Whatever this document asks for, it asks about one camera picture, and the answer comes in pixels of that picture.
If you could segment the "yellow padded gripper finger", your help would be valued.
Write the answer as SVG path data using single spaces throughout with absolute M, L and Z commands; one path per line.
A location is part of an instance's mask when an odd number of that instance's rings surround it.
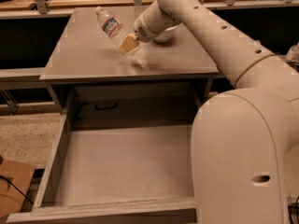
M 124 55 L 124 54 L 132 51 L 133 49 L 136 49 L 138 47 L 138 45 L 139 45 L 138 37 L 135 34 L 130 33 L 121 42 L 121 45 L 119 47 L 119 52 L 122 55 Z

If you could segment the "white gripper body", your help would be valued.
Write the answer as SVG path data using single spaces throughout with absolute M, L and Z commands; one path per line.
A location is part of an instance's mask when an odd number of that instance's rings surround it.
M 141 42 L 148 43 L 156 37 L 145 22 L 145 17 L 141 14 L 134 22 L 134 32 Z

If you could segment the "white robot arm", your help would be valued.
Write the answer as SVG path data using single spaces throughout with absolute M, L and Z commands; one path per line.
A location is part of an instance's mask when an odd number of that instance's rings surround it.
M 131 43 L 184 24 L 232 84 L 199 109 L 192 126 L 198 224 L 290 224 L 286 153 L 299 144 L 299 75 L 199 0 L 155 0 Z

